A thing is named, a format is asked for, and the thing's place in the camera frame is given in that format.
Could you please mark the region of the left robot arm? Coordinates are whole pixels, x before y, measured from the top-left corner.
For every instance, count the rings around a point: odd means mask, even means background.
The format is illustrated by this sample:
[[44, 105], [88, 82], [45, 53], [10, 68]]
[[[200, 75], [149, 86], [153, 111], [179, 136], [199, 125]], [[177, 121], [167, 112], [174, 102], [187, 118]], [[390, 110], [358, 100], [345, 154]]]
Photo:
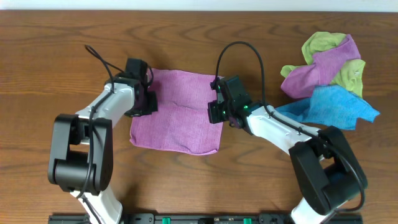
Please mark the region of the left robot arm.
[[48, 180], [80, 201], [90, 223], [119, 223], [123, 213], [109, 184], [113, 128], [122, 116], [155, 111], [155, 92], [140, 80], [117, 78], [107, 81], [101, 94], [82, 110], [55, 118]]

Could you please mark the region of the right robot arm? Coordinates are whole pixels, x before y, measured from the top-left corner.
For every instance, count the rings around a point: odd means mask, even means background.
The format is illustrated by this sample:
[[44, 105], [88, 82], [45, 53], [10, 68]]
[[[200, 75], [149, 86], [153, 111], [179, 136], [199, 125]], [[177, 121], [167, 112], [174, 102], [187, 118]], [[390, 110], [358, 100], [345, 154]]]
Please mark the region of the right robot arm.
[[210, 123], [230, 126], [263, 138], [290, 156], [303, 195], [291, 211], [292, 223], [328, 223], [342, 206], [360, 196], [365, 201], [366, 176], [344, 134], [336, 127], [318, 129], [300, 124], [266, 103], [253, 102], [247, 93], [223, 93], [208, 103]]

